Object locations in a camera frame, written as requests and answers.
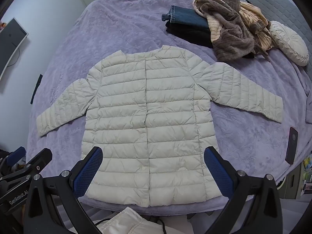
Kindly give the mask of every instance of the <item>metal screw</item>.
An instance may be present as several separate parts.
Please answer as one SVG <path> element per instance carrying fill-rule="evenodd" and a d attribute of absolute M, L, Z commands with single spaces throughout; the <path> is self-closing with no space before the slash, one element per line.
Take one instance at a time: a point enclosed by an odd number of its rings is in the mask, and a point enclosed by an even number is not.
<path fill-rule="evenodd" d="M 69 171 L 66 170 L 66 171 L 62 171 L 62 176 L 63 177 L 67 177 L 69 175 Z"/>
<path fill-rule="evenodd" d="M 271 174 L 267 174 L 267 175 L 266 175 L 266 178 L 267 178 L 268 180 L 273 180 L 273 176 L 272 176 Z"/>
<path fill-rule="evenodd" d="M 38 179 L 40 179 L 40 174 L 36 174 L 36 175 L 34 176 L 34 180 L 38 180 Z"/>
<path fill-rule="evenodd" d="M 238 170 L 237 174 L 241 177 L 244 177 L 246 175 L 246 172 L 244 172 L 243 170 Z"/>

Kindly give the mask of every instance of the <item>quilted headboard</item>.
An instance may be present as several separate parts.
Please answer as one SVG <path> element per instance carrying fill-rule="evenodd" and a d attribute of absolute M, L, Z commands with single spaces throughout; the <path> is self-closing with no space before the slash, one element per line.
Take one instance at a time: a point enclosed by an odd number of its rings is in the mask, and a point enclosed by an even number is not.
<path fill-rule="evenodd" d="M 309 63 L 306 71 L 312 79 L 312 31 L 300 10 L 289 0 L 249 0 L 259 7 L 268 20 L 278 21 L 297 32 L 309 50 Z"/>

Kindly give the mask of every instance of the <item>black phone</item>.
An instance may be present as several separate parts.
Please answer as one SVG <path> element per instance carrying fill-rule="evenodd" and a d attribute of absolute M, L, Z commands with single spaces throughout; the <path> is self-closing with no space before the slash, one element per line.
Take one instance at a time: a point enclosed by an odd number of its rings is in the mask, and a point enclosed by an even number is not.
<path fill-rule="evenodd" d="M 294 163 L 294 157 L 296 155 L 297 149 L 297 141 L 298 141 L 298 131 L 293 127 L 289 130 L 289 138 L 288 138 L 288 146 L 286 152 L 286 162 L 289 164 Z"/>

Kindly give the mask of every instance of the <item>purple blanket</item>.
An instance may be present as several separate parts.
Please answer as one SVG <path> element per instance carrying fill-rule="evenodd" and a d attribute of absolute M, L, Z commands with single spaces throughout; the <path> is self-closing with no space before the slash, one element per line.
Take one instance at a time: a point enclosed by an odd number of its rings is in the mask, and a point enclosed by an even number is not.
<path fill-rule="evenodd" d="M 49 148 L 53 153 L 53 160 L 41 172 L 43 176 L 59 175 L 80 160 L 85 117 L 73 120 L 42 138 L 37 134 L 36 117 L 50 107 L 70 83 L 85 78 L 89 69 L 103 58 L 118 50 L 132 54 L 171 45 L 188 49 L 210 64 L 216 62 L 212 49 L 168 34 L 165 23 L 161 21 L 161 15 L 168 12 L 170 5 L 191 8 L 192 1 L 97 0 L 85 9 L 49 64 L 32 106 L 27 160 L 43 148 Z M 215 103 L 211 103 L 211 113 L 221 156 L 235 169 L 242 169 L 248 175 L 263 177 L 271 173 L 279 181 L 312 150 L 312 125 L 305 121 L 307 94 L 312 86 L 303 69 L 290 62 L 280 50 L 270 50 L 269 60 L 257 55 L 255 59 L 241 58 L 229 64 L 283 98 L 282 124 L 258 113 Z M 292 166 L 285 161 L 290 127 L 299 132 Z M 115 211 L 126 207 L 85 197 L 80 201 Z M 223 207 L 226 202 L 227 198 L 217 197 L 187 205 L 131 207 L 139 213 L 174 215 L 210 211 Z"/>

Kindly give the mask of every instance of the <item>white pleated pillow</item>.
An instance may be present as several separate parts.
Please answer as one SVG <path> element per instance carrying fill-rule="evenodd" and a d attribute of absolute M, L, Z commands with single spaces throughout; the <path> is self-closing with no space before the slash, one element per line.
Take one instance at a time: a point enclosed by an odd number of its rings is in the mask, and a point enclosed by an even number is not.
<path fill-rule="evenodd" d="M 309 61 L 308 48 L 303 39 L 291 28 L 271 21 L 270 34 L 282 52 L 298 66 Z"/>

